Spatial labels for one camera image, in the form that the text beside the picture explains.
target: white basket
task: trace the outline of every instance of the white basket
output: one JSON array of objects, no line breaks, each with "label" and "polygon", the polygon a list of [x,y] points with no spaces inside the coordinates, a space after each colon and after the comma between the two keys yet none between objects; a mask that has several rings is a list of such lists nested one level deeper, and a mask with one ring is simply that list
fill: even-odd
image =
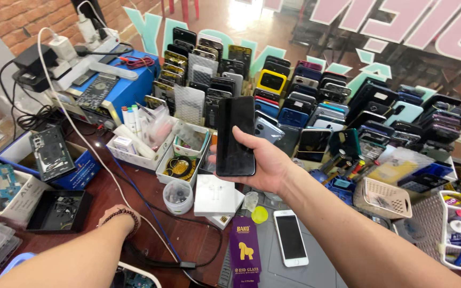
[{"label": "white basket", "polygon": [[[387,207],[372,201],[374,197],[385,200]],[[404,189],[367,177],[357,184],[353,205],[388,219],[412,217],[410,196]]]},{"label": "white basket", "polygon": [[461,207],[449,206],[444,202],[444,196],[451,194],[459,193],[443,190],[413,206],[413,219],[417,220],[427,233],[426,239],[416,243],[416,246],[446,267],[461,270],[461,266],[446,261],[446,251],[461,251],[460,246],[447,244],[446,241],[448,210],[461,210]]}]

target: screen protector box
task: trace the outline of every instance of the screen protector box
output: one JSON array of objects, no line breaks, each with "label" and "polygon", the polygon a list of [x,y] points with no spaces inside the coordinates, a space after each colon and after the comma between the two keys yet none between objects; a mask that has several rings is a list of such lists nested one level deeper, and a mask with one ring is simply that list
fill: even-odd
[{"label": "screen protector box", "polygon": [[[40,179],[40,173],[30,145],[29,138],[31,135],[33,135],[33,131],[22,134],[19,139],[4,149],[0,153],[0,161],[10,164],[18,171],[29,173]],[[65,141],[65,145],[76,165],[76,171],[48,182],[48,184],[66,190],[82,190],[99,172],[99,163],[95,161],[92,154],[85,147],[68,141]]]}]

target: black box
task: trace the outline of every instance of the black box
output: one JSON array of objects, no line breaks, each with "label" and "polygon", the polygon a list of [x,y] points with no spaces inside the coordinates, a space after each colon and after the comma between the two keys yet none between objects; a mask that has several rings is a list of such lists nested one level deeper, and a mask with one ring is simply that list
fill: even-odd
[{"label": "black box", "polygon": [[[66,204],[60,199],[72,200],[72,203]],[[83,230],[92,199],[93,196],[85,190],[44,191],[26,230],[37,234],[79,233]]]}]

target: red phone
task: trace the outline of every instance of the red phone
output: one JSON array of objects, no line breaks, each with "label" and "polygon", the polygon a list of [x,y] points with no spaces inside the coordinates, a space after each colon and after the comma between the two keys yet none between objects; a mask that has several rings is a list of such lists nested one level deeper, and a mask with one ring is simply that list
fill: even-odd
[{"label": "red phone", "polygon": [[264,97],[257,96],[257,95],[254,96],[253,99],[254,99],[254,100],[259,99],[259,100],[262,100],[262,101],[266,101],[266,102],[268,102],[268,103],[275,104],[275,105],[277,105],[277,106],[279,105],[278,102],[275,102],[275,101],[273,101],[273,100],[266,99],[266,98],[264,98]]},{"label": "red phone", "polygon": [[311,62],[307,62],[307,61],[304,61],[304,60],[298,60],[298,62],[296,63],[296,67],[298,67],[299,65],[302,65],[302,67],[305,67],[305,68],[309,68],[309,69],[314,69],[316,71],[322,71],[323,70],[323,66],[321,64],[318,64],[318,63],[311,63]]}]

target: wall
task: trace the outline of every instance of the wall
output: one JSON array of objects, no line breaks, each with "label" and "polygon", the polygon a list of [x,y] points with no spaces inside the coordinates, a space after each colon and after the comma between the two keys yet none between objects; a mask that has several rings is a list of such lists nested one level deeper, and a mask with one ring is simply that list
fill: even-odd
[{"label": "wall", "polygon": [[[159,0],[135,0],[134,4],[142,12],[149,10]],[[129,0],[100,0],[99,6],[108,27],[122,32],[131,21],[121,8],[132,7]],[[71,43],[84,42],[75,25],[77,13],[70,0],[0,0],[0,38],[14,55],[36,43],[42,27],[51,27],[56,33],[66,36]],[[27,37],[23,27],[31,37]]]}]

